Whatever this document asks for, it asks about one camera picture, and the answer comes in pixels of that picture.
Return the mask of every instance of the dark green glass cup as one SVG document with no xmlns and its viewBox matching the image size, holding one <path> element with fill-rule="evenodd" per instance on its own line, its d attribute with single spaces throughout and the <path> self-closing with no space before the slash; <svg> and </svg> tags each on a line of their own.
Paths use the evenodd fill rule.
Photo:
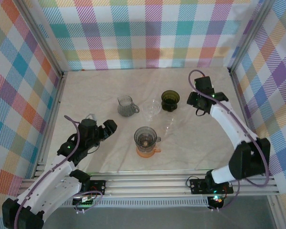
<svg viewBox="0 0 286 229">
<path fill-rule="evenodd" d="M 177 92 L 168 90 L 161 95 L 162 109 L 168 112 L 172 112 L 177 109 L 177 103 L 180 100 L 180 96 Z"/>
</svg>

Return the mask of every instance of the gray floor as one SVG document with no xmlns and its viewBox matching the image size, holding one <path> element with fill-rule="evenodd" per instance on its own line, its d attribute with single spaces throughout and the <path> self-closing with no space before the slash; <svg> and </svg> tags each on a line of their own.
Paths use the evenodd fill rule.
<svg viewBox="0 0 286 229">
<path fill-rule="evenodd" d="M 85 215 L 57 209 L 44 229 L 274 229 L 267 197 L 238 197 L 219 213 L 207 208 L 94 208 Z"/>
</svg>

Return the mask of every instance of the marble surface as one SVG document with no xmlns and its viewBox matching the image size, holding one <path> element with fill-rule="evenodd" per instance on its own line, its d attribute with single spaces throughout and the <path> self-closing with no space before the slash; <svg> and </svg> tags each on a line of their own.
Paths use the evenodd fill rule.
<svg viewBox="0 0 286 229">
<path fill-rule="evenodd" d="M 192 91 L 188 74 L 192 69 L 136 69 L 69 72 L 51 140 L 47 165 L 52 162 L 60 145 L 74 133 L 74 126 L 63 116 L 81 121 L 94 114 L 97 124 L 113 119 L 116 132 L 101 142 L 98 151 L 78 165 L 85 172 L 119 172 L 171 169 L 212 169 L 228 163 L 233 146 L 221 126 L 208 114 L 197 117 L 196 109 L 187 105 Z M 201 68 L 209 75 L 216 92 L 224 92 L 235 112 L 243 118 L 235 89 L 222 68 Z M 192 79 L 201 77 L 193 73 Z M 175 90 L 180 95 L 177 110 L 161 110 L 152 120 L 142 110 L 148 100 L 161 102 L 161 94 Z M 129 95 L 141 108 L 138 114 L 122 117 L 117 112 L 117 97 Z M 139 157 L 135 151 L 134 132 L 150 126 L 162 138 L 160 153 L 150 158 Z"/>
</svg>

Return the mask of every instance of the plaid fabric backdrop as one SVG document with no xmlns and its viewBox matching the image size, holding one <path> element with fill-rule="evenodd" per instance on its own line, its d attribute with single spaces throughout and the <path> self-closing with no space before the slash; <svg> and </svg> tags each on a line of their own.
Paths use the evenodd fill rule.
<svg viewBox="0 0 286 229">
<path fill-rule="evenodd" d="M 77 71 L 227 66 L 263 0 L 26 2 L 62 69 Z"/>
<path fill-rule="evenodd" d="M 0 0 L 1 205 L 29 178 L 59 78 L 12 0 Z"/>
<path fill-rule="evenodd" d="M 277 0 L 236 71 L 251 128 L 268 137 L 270 171 L 286 207 L 286 0 Z"/>
</svg>

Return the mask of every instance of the orange base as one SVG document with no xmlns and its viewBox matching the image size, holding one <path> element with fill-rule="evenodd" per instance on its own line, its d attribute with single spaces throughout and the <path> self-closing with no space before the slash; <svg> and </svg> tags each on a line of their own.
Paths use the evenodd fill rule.
<svg viewBox="0 0 286 229">
<path fill-rule="evenodd" d="M 144 157 L 144 158 L 149 158 L 151 157 L 152 155 L 154 155 L 155 153 L 160 153 L 161 152 L 161 149 L 155 147 L 153 148 L 153 150 L 151 152 L 141 152 L 138 147 L 136 147 L 136 151 L 137 151 L 137 154 L 140 156 L 140 157 Z"/>
</svg>

